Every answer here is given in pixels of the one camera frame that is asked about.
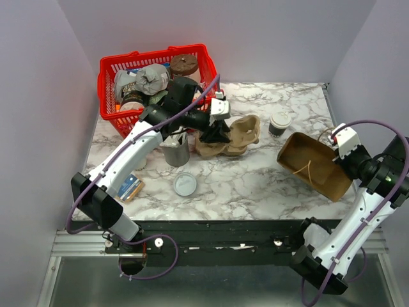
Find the black paper coffee cup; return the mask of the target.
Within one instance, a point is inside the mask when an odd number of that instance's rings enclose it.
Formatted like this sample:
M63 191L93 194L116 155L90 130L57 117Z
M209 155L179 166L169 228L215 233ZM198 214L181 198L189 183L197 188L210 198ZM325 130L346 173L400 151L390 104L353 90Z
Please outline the black paper coffee cup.
M291 122L291 116L284 111L278 111L271 114L268 128L269 135L275 138L281 137L291 125Z

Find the single brown pulp carrier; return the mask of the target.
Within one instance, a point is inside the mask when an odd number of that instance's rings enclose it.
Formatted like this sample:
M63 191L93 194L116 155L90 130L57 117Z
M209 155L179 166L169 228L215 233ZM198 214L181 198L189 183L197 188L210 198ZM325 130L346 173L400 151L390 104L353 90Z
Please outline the single brown pulp carrier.
M230 125L230 145L241 148L259 142L260 119L258 116L250 114L235 120Z

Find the white plastic cup lid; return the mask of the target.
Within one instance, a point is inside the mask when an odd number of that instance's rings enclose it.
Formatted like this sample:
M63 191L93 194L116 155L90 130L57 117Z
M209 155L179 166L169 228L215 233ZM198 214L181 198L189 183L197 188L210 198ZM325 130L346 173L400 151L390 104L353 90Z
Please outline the white plastic cup lid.
M292 123L292 118L288 113L278 111L271 114L270 123L278 129L287 129Z

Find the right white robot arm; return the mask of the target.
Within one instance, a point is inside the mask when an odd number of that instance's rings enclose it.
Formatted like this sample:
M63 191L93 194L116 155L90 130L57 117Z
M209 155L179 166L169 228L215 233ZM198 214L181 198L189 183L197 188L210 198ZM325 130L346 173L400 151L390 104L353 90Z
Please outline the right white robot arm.
M357 144L337 149L334 162L350 179L361 181L352 209L334 230L315 218L305 219L294 234L298 248L289 266L324 294L341 295L348 288L345 276L359 249L373 231L408 199L408 180L404 179L393 196L405 166L408 138L395 136L386 149L371 157Z

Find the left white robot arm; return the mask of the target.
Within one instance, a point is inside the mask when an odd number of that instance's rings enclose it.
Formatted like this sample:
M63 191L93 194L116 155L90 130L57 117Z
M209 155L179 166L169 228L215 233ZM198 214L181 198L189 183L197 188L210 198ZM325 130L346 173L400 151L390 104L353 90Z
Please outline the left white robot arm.
M187 77L176 77L167 95L145 107L133 129L108 158L87 175L76 173L71 179L74 203L96 225L120 238L120 246L129 253L142 243L141 227L114 199L125 179L138 164L179 128L201 132L204 143L228 143L230 106L216 75L200 96L198 85Z

